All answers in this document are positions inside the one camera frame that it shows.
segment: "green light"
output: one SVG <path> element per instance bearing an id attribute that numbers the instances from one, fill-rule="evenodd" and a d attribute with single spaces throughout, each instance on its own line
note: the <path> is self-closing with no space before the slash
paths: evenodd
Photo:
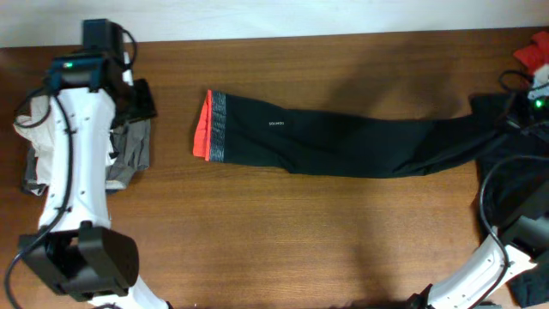
<path id="1" fill-rule="evenodd" d="M 543 100 L 536 100 L 535 101 L 536 108 L 541 108 L 541 107 L 543 107 L 543 105 L 545 105 L 545 102 Z"/>

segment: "wooden table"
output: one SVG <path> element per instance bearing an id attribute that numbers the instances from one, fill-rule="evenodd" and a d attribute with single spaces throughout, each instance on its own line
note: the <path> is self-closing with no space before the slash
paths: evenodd
<path id="1" fill-rule="evenodd" d="M 159 117 L 152 166 L 108 197 L 112 228 L 138 244 L 141 275 L 177 308 L 322 308 L 404 300 L 456 271 L 479 244 L 473 162 L 427 177 L 350 179 L 209 163 L 192 156 L 206 90 L 377 118 L 454 118 L 536 28 L 140 44 L 136 78 Z M 44 199 L 19 190 L 27 143 L 13 109 L 74 46 L 0 50 L 0 265 L 36 230 Z M 85 308 L 26 266 L 27 308 Z M 6 307 L 4 295 L 0 306 Z M 492 299 L 512 305 L 507 288 Z"/>

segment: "black garment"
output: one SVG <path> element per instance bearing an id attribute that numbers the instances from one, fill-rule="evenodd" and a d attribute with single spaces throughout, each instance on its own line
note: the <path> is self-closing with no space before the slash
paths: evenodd
<path id="1" fill-rule="evenodd" d="M 495 122 L 505 95 L 472 102 L 470 116 L 380 120 L 287 110 L 214 92 L 210 160 L 290 173 L 367 178 L 426 175 L 492 151 L 507 134 Z"/>
<path id="2" fill-rule="evenodd" d="M 549 146 L 536 136 L 509 136 L 492 152 L 481 156 L 478 166 L 481 178 L 503 158 L 512 155 L 546 155 Z M 535 177 L 549 177 L 549 164 L 545 161 L 512 161 L 502 165 L 486 187 L 488 219 L 508 194 Z M 535 306 L 549 301 L 549 264 L 541 264 L 522 273 L 509 283 L 516 302 L 521 307 Z"/>

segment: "black pants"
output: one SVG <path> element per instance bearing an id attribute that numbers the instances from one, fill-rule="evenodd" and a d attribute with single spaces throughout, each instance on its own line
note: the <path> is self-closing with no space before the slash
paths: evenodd
<path id="1" fill-rule="evenodd" d="M 219 92 L 211 99 L 210 161 L 290 173 L 426 175 L 474 160 L 507 137 L 495 125 L 505 95 L 473 100 L 473 114 L 462 118 L 400 121 L 287 110 Z"/>

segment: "white backdrop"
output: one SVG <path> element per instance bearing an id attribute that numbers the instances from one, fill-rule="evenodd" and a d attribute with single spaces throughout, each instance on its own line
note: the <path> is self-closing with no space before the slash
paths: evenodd
<path id="1" fill-rule="evenodd" d="M 109 18 L 138 41 L 549 25 L 549 0 L 0 0 L 0 46 L 80 43 Z"/>

